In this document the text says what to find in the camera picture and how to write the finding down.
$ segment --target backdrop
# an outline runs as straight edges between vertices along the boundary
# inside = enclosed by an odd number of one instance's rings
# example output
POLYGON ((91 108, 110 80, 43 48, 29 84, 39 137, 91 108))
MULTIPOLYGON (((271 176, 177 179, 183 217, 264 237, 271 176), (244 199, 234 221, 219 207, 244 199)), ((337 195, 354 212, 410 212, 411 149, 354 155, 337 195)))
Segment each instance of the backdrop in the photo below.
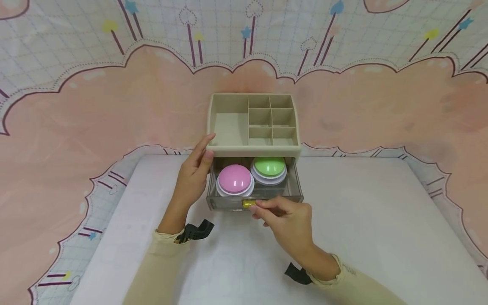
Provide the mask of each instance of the backdrop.
POLYGON ((0 0, 0 303, 68 304, 213 92, 292 94, 304 155, 407 162, 486 275, 487 54, 482 0, 0 0))

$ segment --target table surface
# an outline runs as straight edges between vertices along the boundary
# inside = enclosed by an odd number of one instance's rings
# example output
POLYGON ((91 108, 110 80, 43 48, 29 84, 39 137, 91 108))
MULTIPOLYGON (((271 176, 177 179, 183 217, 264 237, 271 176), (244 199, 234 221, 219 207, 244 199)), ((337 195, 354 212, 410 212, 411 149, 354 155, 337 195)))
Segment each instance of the table surface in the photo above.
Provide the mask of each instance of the table surface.
MULTIPOLYGON (((171 197, 185 156, 141 159, 71 302, 121 304, 171 197)), ((408 304, 486 304, 488 282, 408 165, 394 158, 301 157, 313 237, 408 304)), ((192 243, 175 304, 329 304, 283 273, 291 262, 269 228, 247 212, 210 212, 205 196, 188 221, 215 224, 192 243)))

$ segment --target transparent drawer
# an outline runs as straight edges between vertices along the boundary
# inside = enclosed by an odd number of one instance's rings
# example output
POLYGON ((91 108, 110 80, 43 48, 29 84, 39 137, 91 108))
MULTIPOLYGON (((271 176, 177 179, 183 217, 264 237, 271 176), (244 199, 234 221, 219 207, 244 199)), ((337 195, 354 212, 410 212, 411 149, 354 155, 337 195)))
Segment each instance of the transparent drawer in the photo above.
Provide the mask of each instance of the transparent drawer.
POLYGON ((279 185, 265 186, 256 181, 254 191, 248 197, 222 197, 217 192, 216 181, 220 171, 231 164, 240 164, 251 169, 254 158, 214 158, 210 169, 207 203, 212 211, 246 211, 257 199, 268 200, 276 196, 283 196, 294 202, 303 202, 302 189, 295 163, 295 158, 285 158, 287 174, 279 185))

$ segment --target black strap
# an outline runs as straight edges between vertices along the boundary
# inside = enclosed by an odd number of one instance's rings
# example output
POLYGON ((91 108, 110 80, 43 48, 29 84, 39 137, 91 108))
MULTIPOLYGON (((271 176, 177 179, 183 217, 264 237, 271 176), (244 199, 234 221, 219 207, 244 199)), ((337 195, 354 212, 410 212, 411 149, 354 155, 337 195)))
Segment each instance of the black strap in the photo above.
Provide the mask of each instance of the black strap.
POLYGON ((213 227, 214 224, 208 221, 207 219, 204 219, 198 228, 192 224, 187 224, 184 227, 183 233, 179 235, 176 238, 176 240, 178 241, 179 244, 183 244, 190 239, 193 240, 204 239, 208 235, 210 235, 210 232, 212 232, 213 227))
POLYGON ((288 268, 285 271, 285 275, 289 276, 292 280, 302 285, 308 285, 312 282, 310 277, 307 275, 305 269, 298 270, 297 267, 293 263, 288 265, 288 268))

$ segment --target hand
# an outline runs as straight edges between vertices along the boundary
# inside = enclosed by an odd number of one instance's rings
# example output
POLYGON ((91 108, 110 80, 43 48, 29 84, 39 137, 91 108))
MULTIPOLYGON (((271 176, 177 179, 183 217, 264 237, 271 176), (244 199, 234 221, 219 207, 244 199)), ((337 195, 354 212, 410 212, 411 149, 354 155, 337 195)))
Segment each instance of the hand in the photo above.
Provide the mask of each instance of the hand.
POLYGON ((204 136, 181 165, 171 202, 190 208, 200 198, 207 185, 207 174, 214 153, 206 150, 215 133, 204 136))
POLYGON ((181 165, 173 197, 157 232, 176 234, 183 230, 190 207, 200 198, 207 185, 214 153, 205 148, 214 137, 215 133, 203 137, 181 165))
POLYGON ((249 207, 253 218, 263 219, 264 226, 273 230, 278 244, 294 260, 313 248, 312 207, 308 203, 294 203, 283 197, 256 201, 249 207))
POLYGON ((256 201, 249 207, 254 219, 263 219, 273 231, 278 244, 305 270, 322 281, 330 281, 341 272, 332 255, 313 243, 312 207, 283 197, 256 201))

